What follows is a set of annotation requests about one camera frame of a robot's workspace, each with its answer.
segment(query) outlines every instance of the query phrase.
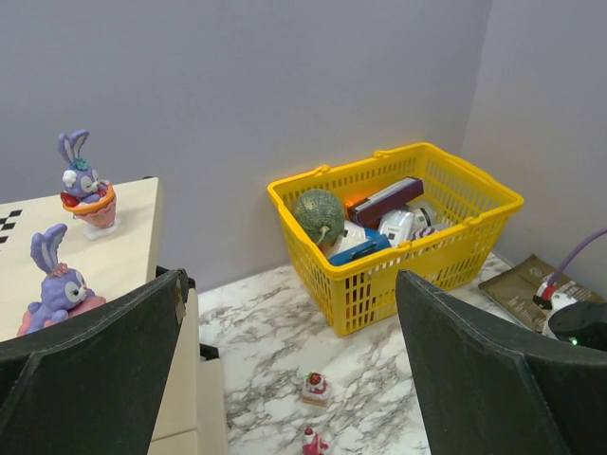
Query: small cake toy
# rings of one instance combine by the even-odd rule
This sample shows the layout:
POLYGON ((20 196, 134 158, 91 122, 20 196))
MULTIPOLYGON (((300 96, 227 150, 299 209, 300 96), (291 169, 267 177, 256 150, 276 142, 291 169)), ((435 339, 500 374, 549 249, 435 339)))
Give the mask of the small cake toy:
POLYGON ((67 232, 60 224, 31 239, 31 259, 46 273, 42 281, 41 301, 30 303, 17 336, 31 334, 49 325, 78 316, 105 303, 86 286, 83 275, 57 257, 59 245, 67 232))
POLYGON ((64 172, 64 191, 61 200, 64 209, 87 225, 84 235, 89 240, 112 234, 119 226, 116 217, 116 194, 108 180, 100 180, 99 173, 81 157, 81 149, 88 139, 88 131, 59 135, 59 153, 68 165, 64 172))
POLYGON ((302 400, 311 405, 326 406, 329 392, 326 378, 320 373, 310 373, 303 383, 302 400))
POLYGON ((303 455, 328 455, 329 444, 313 428, 306 428, 303 433, 302 454, 303 455))

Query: bunny figurine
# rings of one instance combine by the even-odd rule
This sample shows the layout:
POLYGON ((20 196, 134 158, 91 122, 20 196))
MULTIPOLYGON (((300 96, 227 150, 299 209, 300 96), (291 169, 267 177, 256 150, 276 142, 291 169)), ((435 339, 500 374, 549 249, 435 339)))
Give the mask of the bunny figurine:
POLYGON ((69 168, 64 172, 64 200, 71 200, 77 205, 81 202, 92 204, 107 193, 109 182, 100 180, 99 173, 80 156, 81 148, 88 139, 88 131, 79 130, 71 135, 59 135, 59 153, 69 168))
POLYGON ((30 303, 31 321, 27 334, 36 332, 50 323, 66 320, 68 312, 95 293, 86 287, 83 275, 57 259, 59 244, 67 232, 60 224, 44 234, 36 233, 31 239, 31 258, 46 273, 42 281, 42 301, 30 303))

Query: melon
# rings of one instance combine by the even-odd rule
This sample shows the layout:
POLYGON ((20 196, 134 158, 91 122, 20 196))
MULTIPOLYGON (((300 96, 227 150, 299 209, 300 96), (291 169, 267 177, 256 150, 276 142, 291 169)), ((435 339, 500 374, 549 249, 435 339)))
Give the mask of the melon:
POLYGON ((293 205, 293 216, 316 245, 333 244, 343 232, 345 210, 331 191, 304 192, 293 205))

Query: strawberry cake figurine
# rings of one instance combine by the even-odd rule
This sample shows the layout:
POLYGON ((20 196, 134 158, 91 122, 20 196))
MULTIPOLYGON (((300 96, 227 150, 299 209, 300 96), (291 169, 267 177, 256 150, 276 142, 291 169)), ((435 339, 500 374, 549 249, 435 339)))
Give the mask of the strawberry cake figurine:
POLYGON ((326 406, 329 402, 329 383, 320 373, 310 373, 303 383, 302 400, 305 403, 326 406))
POLYGON ((308 427, 303 433, 303 455, 328 455, 329 444, 314 429, 308 427))
POLYGON ((78 130, 71 135, 59 135, 59 154, 67 164, 64 171, 64 190, 61 200, 64 210, 74 218, 84 220, 84 235, 89 240, 112 234, 120 224, 116 217, 116 194, 108 180, 81 156, 81 148, 88 139, 88 131, 78 130))

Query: plastic basket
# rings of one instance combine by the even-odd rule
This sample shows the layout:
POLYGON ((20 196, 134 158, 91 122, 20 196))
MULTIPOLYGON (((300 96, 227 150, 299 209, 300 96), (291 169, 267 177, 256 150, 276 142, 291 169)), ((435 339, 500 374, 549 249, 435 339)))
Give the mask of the plastic basket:
POLYGON ((509 216, 524 202, 487 173, 429 143, 377 151, 333 169, 321 166, 267 190, 293 266, 339 337, 395 314, 398 270, 412 270, 445 290, 474 279, 509 216), (451 227, 347 265, 331 265, 290 212, 298 196, 312 188, 354 201, 408 175, 423 178, 423 198, 436 209, 437 222, 451 227))

